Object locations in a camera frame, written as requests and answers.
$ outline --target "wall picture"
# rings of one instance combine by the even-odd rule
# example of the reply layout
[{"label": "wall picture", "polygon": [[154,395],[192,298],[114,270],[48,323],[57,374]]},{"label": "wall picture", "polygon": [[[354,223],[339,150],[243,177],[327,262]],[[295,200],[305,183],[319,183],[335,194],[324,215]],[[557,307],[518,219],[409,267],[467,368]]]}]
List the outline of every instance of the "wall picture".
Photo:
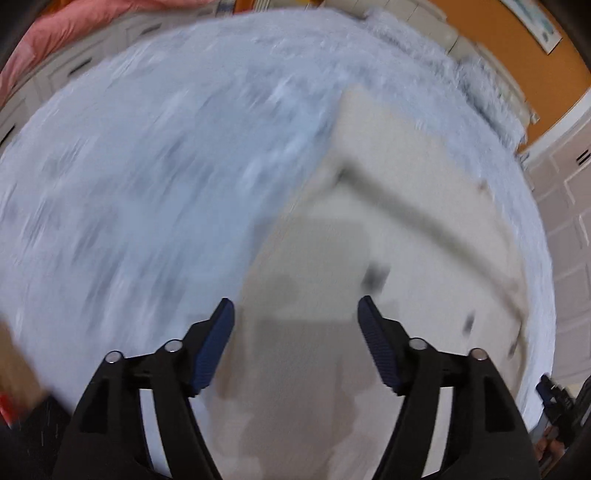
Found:
[{"label": "wall picture", "polygon": [[527,27],[546,53],[554,50],[562,35],[533,0],[501,0]]}]

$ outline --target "orange wall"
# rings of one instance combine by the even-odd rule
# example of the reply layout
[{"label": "orange wall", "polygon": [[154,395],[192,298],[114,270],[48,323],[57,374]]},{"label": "orange wall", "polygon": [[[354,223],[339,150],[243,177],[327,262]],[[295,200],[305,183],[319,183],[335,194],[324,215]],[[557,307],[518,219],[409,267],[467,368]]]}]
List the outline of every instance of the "orange wall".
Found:
[{"label": "orange wall", "polygon": [[[447,14],[447,22],[461,34],[493,52],[517,80],[540,116],[540,121],[528,130],[530,143],[554,125],[591,86],[591,73],[562,29],[563,39],[546,55],[500,0],[430,1]],[[548,17],[559,27],[550,14]]]}]

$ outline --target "blue textured grip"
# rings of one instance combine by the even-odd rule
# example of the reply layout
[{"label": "blue textured grip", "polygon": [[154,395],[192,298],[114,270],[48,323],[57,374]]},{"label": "blue textured grip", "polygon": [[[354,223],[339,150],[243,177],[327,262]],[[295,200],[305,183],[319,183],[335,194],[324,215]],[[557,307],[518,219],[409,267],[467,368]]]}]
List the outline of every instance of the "blue textured grip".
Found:
[{"label": "blue textured grip", "polygon": [[228,302],[210,330],[199,353],[195,356],[195,368],[191,386],[195,392],[207,387],[216,372],[217,365],[234,328],[234,306]]},{"label": "blue textured grip", "polygon": [[386,340],[384,332],[378,323],[380,320],[389,321],[384,320],[381,316],[377,318],[365,300],[359,302],[359,326],[361,327],[365,342],[368,344],[369,352],[374,358],[379,376],[385,385],[394,391],[398,391],[401,381],[397,373],[396,357],[393,348]]}]

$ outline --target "pink blanket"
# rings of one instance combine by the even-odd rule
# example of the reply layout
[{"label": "pink blanket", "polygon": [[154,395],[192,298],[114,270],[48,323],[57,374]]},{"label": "pink blanket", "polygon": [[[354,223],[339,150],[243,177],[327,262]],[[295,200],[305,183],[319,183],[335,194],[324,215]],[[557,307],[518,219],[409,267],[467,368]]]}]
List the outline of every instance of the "pink blanket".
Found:
[{"label": "pink blanket", "polygon": [[0,72],[0,106],[22,75],[68,43],[130,11],[197,8],[212,0],[76,0],[33,23]]}]

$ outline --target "white strip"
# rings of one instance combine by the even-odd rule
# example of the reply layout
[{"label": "white strip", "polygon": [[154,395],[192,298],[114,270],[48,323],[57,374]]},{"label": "white strip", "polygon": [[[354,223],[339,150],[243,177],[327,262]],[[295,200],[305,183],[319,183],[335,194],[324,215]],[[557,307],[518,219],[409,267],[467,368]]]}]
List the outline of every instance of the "white strip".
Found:
[{"label": "white strip", "polygon": [[544,135],[532,143],[520,156],[524,166],[542,156],[566,132],[573,128],[591,110],[591,89],[588,89],[577,103],[558,120]]}]

